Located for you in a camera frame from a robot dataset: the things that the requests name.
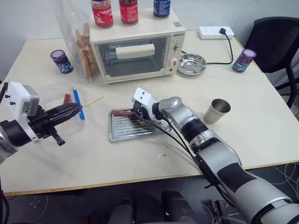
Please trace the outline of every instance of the oven timer dial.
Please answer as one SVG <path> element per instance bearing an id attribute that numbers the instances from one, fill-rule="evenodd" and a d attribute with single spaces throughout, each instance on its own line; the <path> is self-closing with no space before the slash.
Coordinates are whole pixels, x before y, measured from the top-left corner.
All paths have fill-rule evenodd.
<path id="1" fill-rule="evenodd" d="M 173 53 L 176 53 L 178 51 L 178 49 L 180 48 L 180 44 L 179 43 L 175 43 L 173 46 L 172 46 L 172 52 Z"/>

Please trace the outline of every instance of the bottle cap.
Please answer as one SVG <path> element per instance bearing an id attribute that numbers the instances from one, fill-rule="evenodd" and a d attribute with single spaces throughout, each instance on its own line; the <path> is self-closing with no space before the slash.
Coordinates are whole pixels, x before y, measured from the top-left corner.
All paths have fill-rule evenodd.
<path id="1" fill-rule="evenodd" d="M 65 57 L 65 52 L 63 50 L 54 50 L 51 54 L 50 57 L 54 61 L 60 61 Z"/>
<path id="2" fill-rule="evenodd" d="M 251 50 L 251 49 L 244 49 L 242 51 L 243 55 L 247 58 L 250 58 L 250 59 L 255 59 L 256 58 L 256 52 L 254 50 Z"/>

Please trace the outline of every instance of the oven door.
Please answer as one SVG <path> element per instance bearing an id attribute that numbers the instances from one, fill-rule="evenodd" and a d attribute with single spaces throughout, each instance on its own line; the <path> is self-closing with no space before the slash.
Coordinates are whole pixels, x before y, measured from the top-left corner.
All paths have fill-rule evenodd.
<path id="1" fill-rule="evenodd" d="M 165 73 L 169 36 L 96 44 L 100 71 L 107 82 Z"/>

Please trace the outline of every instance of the oven handle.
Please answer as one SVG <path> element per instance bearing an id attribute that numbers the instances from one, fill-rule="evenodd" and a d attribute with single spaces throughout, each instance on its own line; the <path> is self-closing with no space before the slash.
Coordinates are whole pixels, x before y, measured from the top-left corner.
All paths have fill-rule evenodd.
<path id="1" fill-rule="evenodd" d="M 146 57 L 146 56 L 152 56 L 154 54 L 155 54 L 155 45 L 152 43 L 116 48 L 117 59 Z"/>

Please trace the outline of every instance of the table edge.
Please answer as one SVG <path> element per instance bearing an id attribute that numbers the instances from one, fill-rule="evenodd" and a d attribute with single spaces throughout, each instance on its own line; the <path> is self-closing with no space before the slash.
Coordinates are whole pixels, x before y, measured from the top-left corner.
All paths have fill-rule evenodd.
<path id="1" fill-rule="evenodd" d="M 273 163 L 273 164 L 261 165 L 261 166 L 245 167 L 245 170 L 247 170 L 247 169 L 264 168 L 264 167 L 270 167 L 270 166 L 278 166 L 278 165 L 284 165 L 284 164 L 294 163 L 294 162 L 299 162 L 299 160 L 288 161 L 288 162 L 280 162 L 280 163 Z M 198 175 L 202 175 L 202 174 L 201 173 L 194 173 L 194 174 L 171 175 L 171 176 L 163 176 L 163 177 L 152 177 L 152 178 L 136 179 L 136 180 L 130 180 L 130 181 L 118 181 L 118 182 L 111 182 L 111 183 L 100 183 L 100 184 L 93 184 L 93 185 L 68 187 L 68 188 L 57 188 L 57 189 L 46 189 L 46 190 L 32 190 L 32 191 L 18 191 L 18 192 L 5 192 L 4 195 L 5 196 L 19 196 L 19 195 L 34 195 L 34 194 L 54 193 L 54 192 L 61 192 L 61 191 L 68 191 L 68 190 L 80 190 L 80 189 L 113 186 L 113 185 L 120 185 L 120 184 L 127 184 L 127 183 L 156 181 L 156 180 L 179 178 L 179 177 L 189 177 L 189 176 L 198 176 Z"/>

